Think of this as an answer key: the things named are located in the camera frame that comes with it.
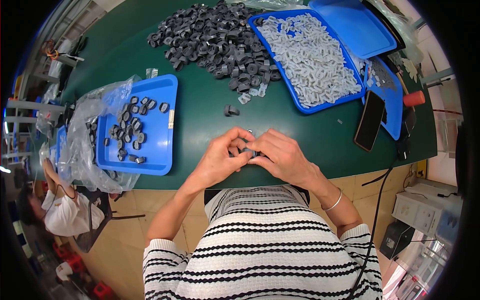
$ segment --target woman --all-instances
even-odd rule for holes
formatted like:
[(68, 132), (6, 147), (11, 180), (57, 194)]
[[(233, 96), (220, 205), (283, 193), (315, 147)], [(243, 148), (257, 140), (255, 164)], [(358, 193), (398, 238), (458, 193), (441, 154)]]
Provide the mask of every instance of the woman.
[[(43, 161), (43, 173), (48, 192), (42, 202), (25, 185), (20, 191), (16, 204), (20, 220), (26, 225), (45, 226), (45, 229), (58, 236), (74, 236), (88, 232), (88, 199), (72, 186), (64, 189), (65, 196), (55, 199), (58, 188), (62, 188), (60, 178), (49, 159)], [(102, 210), (92, 205), (92, 227), (97, 229), (105, 218)]]
[[(245, 147), (268, 158), (239, 154), (237, 148)], [(195, 197), (247, 163), (297, 187), (221, 190), (210, 201), (205, 194), (206, 232), (193, 253), (177, 248), (172, 240)], [(308, 208), (306, 190), (318, 198), (337, 236)], [(352, 202), (305, 158), (296, 141), (273, 129), (255, 139), (233, 128), (211, 141), (154, 217), (144, 251), (145, 298), (347, 299), (370, 238)], [(352, 299), (382, 298), (379, 269), (373, 248)]]

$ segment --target pile of gray plastic parts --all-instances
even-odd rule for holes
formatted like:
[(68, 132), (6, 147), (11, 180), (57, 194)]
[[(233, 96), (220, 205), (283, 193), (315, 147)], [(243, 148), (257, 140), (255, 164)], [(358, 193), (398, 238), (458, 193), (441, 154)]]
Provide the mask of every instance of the pile of gray plastic parts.
[[(148, 35), (147, 42), (154, 48), (169, 46), (165, 58), (176, 71), (195, 61), (217, 79), (231, 77), (228, 87), (244, 99), (247, 95), (264, 96), (270, 80), (280, 80), (281, 75), (248, 24), (250, 17), (263, 12), (241, 2), (230, 5), (222, 0), (214, 7), (194, 4), (164, 20), (156, 33)], [(262, 23), (263, 18), (255, 20), (258, 26)], [(260, 84), (259, 93), (254, 87)]]

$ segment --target woman in white shirt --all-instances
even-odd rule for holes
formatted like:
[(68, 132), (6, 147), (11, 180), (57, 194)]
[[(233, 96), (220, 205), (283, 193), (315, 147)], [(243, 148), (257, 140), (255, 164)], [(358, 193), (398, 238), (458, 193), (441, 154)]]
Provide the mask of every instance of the woman in white shirt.
[[(43, 225), (55, 235), (69, 237), (88, 232), (88, 199), (72, 186), (64, 189), (65, 196), (55, 199), (57, 189), (63, 188), (58, 174), (49, 159), (43, 161), (43, 172), (48, 184), (48, 192), (42, 201), (25, 186), (16, 201), (19, 217), (26, 225)], [(97, 229), (105, 218), (103, 212), (92, 205), (92, 228)]]

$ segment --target tiled floor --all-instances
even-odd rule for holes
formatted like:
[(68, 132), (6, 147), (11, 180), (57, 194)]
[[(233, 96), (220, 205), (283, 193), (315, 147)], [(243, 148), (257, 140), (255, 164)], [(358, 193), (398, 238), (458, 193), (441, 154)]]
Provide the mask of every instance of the tiled floor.
[[(334, 179), (332, 182), (341, 188), (353, 201), (363, 221), (370, 230), (373, 225), (378, 191), (382, 181), (362, 187), (382, 175), (384, 171)], [(403, 183), (409, 173), (409, 165), (393, 169), (382, 193), (382, 200), (375, 231), (374, 243), (379, 247), (386, 227), (394, 219), (391, 216), (395, 204), (395, 194), (403, 190)], [(134, 190), (125, 193), (117, 202), (111, 201), (112, 210), (119, 216), (145, 214), (139, 219), (112, 220), (102, 231), (88, 254), (80, 253), (95, 280), (103, 280), (122, 299), (142, 299), (142, 260), (144, 238), (155, 212), (175, 193), (175, 191)], [(183, 225), (174, 239), (185, 251), (192, 252), (208, 226), (204, 211), (204, 196), (200, 194), (189, 210)], [(332, 226), (318, 200), (312, 196), (311, 208)], [(380, 257), (382, 273), (389, 267), (389, 260)]]

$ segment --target hand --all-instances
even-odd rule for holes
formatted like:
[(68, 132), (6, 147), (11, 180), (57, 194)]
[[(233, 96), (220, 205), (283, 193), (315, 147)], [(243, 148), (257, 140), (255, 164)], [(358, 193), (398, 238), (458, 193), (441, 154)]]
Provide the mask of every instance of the hand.
[(249, 164), (259, 165), (290, 184), (309, 190), (317, 186), (319, 180), (327, 180), (318, 166), (305, 158), (297, 141), (276, 130), (269, 129), (256, 141), (247, 143), (247, 148), (268, 157), (257, 156), (249, 160)]
[(52, 162), (48, 158), (45, 158), (43, 160), (42, 167), (43, 167), (43, 173), (45, 174), (45, 177), (51, 176), (51, 173), (55, 173)]
[(222, 182), (235, 171), (239, 172), (252, 157), (251, 151), (239, 153), (238, 148), (243, 149), (247, 144), (241, 138), (249, 142), (255, 141), (250, 132), (240, 127), (234, 127), (210, 141), (205, 154), (187, 181), (202, 190)]

